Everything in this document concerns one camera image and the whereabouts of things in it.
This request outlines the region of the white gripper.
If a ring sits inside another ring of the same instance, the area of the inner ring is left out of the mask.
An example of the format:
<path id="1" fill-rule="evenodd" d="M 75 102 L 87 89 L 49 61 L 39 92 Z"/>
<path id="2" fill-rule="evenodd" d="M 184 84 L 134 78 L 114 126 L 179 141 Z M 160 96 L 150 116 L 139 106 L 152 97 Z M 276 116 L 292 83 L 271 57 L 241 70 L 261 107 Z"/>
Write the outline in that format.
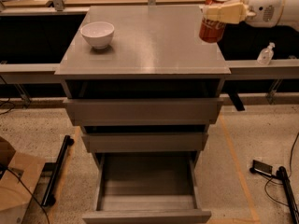
<path id="1" fill-rule="evenodd" d="M 233 3 L 205 5 L 203 17 L 211 21 L 253 27 L 274 27 L 278 24 L 284 0 L 232 0 Z"/>

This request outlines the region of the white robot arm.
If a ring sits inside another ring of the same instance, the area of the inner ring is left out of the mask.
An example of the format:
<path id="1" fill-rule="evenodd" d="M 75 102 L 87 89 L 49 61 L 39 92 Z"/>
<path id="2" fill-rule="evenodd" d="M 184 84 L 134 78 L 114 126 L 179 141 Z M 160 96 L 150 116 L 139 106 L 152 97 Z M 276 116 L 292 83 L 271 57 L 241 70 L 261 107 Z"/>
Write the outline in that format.
<path id="1" fill-rule="evenodd" d="M 252 27 L 288 26 L 299 31 L 299 0 L 221 0 L 204 5 L 203 17 L 211 21 Z"/>

